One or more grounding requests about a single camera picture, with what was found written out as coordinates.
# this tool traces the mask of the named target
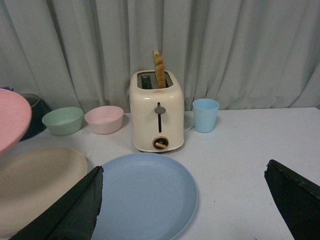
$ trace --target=blue plastic cup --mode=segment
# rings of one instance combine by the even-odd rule
[[[192,103],[194,128],[200,133],[209,133],[215,128],[219,103],[208,98],[201,98]]]

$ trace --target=cream toaster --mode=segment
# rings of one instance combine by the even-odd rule
[[[136,72],[130,82],[133,143],[142,152],[166,152],[184,143],[185,104],[182,89],[165,70],[159,88],[154,70]]]

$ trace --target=tabletop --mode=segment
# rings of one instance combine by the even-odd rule
[[[192,111],[186,112],[192,117]],[[177,240],[293,240],[264,178],[274,159],[320,185],[320,110],[278,108],[220,110],[212,132],[192,128],[179,149],[163,153],[184,165],[198,187],[199,202],[190,225]],[[108,135],[80,131],[53,136],[46,129],[19,142],[0,163],[46,147],[82,153],[88,172],[117,157],[139,153],[133,144],[131,115]]]

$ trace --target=toast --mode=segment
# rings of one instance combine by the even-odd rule
[[[166,88],[165,66],[162,53],[159,49],[153,50],[155,77],[160,89]]]

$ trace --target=dark pot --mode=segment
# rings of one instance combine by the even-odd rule
[[[29,93],[21,94],[21,96],[29,102],[32,109],[32,117],[30,126],[20,142],[42,133],[46,129],[46,126],[42,123],[42,118],[51,111],[45,101],[39,96]]]

